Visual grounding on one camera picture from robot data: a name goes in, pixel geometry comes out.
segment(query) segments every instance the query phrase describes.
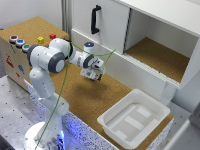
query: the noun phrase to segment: robotic arm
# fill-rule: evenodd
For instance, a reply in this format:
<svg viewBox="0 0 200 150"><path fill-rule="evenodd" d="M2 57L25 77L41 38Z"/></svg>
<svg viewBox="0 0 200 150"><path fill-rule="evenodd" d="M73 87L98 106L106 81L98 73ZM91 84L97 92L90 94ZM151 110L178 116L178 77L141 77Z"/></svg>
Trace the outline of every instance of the robotic arm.
<svg viewBox="0 0 200 150"><path fill-rule="evenodd" d="M37 133L33 136L33 141L25 145L25 150L35 149L47 124L38 150L66 150L65 137L61 136L63 133L62 116L68 113L69 104L60 97L55 113L48 122L59 97L55 93L55 86L49 72L61 72L65 66L65 60L68 60L82 68L81 75L92 80L100 80L101 76L105 74L104 61L91 54L94 47L93 43L88 42L84 44L85 52L79 52L71 42L57 38L51 41L49 48L39 45L32 45L29 48L27 57L33 66L29 74L30 80L39 96L39 102L47 108L49 113L45 114L45 122L41 128L37 131L33 131L33 128L29 129L30 132Z"/></svg>

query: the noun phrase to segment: door handle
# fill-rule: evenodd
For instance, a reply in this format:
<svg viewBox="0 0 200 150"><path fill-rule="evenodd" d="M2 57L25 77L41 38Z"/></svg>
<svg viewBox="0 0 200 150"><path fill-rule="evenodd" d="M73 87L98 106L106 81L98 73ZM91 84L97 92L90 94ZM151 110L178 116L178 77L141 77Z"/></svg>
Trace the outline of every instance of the door handle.
<svg viewBox="0 0 200 150"><path fill-rule="evenodd" d="M96 28L96 12L101 10L101 6L96 5L96 8L92 10L92 20L91 20L91 31L92 34L98 33L100 30Z"/></svg>

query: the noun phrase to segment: green wire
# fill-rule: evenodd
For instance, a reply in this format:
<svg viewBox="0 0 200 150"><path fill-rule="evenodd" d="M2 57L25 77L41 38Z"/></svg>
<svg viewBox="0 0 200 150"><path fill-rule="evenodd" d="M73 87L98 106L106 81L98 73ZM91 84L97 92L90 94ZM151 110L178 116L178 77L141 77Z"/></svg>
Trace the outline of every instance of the green wire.
<svg viewBox="0 0 200 150"><path fill-rule="evenodd" d="M73 44L75 47L77 47L78 49L84 51L83 49L81 49L80 47L78 47L76 44L74 44L74 43L72 43L72 44ZM69 51L68 56L70 55L70 50L71 50L71 49L70 49L70 44L68 44L68 51ZM107 62L108 62L108 60L109 60L109 58L111 57L111 55L112 55L115 51L116 51L116 49L113 50L112 52L106 53L106 54L92 54L92 53L89 53L89 52L86 52L86 51L84 51L84 52L85 52L85 53L88 53L88 54L91 54L91 55L94 55L94 56L106 56L106 55L109 55L109 57L107 58L107 60L106 60L106 62L105 62L105 64L104 64L104 67L103 67L103 70L102 70L102 72L103 72L103 71L104 71L104 68L105 68L105 66L106 66L106 64L107 64ZM69 60L67 61L67 69L66 69L64 81L63 81L63 84L62 84L62 88L61 88L61 91L60 91L58 100L57 100L57 102L56 102L56 106L55 106L55 108L54 108L54 110L53 110L53 112L52 112L52 114L51 114L51 116L50 116L50 118L49 118L49 120L48 120L48 122L47 122L47 125L46 125L45 128L44 128L44 131L42 132L42 135L41 135L41 137L40 137L40 139L39 139L39 141L38 141L38 143L37 143L37 146L35 147L35 150L37 149L37 147L38 147L38 145L39 145L39 143L40 143L40 141L41 141L41 139L42 139L42 136L44 135L44 132L46 131L47 126L49 125L49 122L51 121L51 118L53 117L53 115L54 115L54 113L55 113L55 111L56 111L56 108L57 108L57 106L58 106L60 97L61 97L62 92L63 92L64 85L65 85L65 82L66 82L68 68L69 68Z"/></svg>
<svg viewBox="0 0 200 150"><path fill-rule="evenodd" d="M39 139L39 141L38 141L38 143L37 143L37 146L35 147L35 150L37 149L37 147L38 147L38 145L39 145L39 143L40 143L40 141L41 141L41 139L42 139L42 136L44 135L44 132L46 131L46 128L47 128L47 126L49 125L49 122L50 122L51 118L53 117L54 112L56 111L56 108L57 108L58 103L59 103L59 101L60 101L60 97L61 97L62 92L63 92L63 88L64 88L64 85L65 85L65 81L66 81L66 78L67 78L68 68L69 68L69 59L68 59L68 61L67 61L67 69L66 69L64 81L63 81L63 84L62 84L62 88L61 88L61 91L60 91L60 94L59 94L59 97L58 97L56 106L55 106L55 108L54 108L54 110L53 110L53 112L52 112L52 114L51 114L51 116L50 116L50 118L49 118L49 120L48 120L48 122L47 122L47 125L46 125L45 128L44 128L44 131L42 132L42 135L41 135L41 137L40 137L40 139Z"/></svg>

